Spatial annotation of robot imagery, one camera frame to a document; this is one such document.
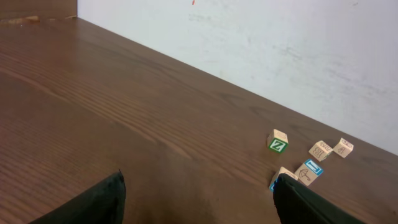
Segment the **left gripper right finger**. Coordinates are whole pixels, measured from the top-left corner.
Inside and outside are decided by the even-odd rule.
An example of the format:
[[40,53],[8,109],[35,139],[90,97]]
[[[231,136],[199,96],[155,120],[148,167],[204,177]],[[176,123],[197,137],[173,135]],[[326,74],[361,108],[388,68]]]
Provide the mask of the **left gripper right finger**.
[[284,224],[364,224],[287,174],[274,182],[273,200]]

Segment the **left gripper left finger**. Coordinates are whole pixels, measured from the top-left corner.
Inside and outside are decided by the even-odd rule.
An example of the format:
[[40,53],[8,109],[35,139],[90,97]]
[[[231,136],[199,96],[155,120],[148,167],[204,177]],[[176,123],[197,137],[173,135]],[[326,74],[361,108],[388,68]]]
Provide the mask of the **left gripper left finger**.
[[117,171],[31,224],[122,224],[126,185]]

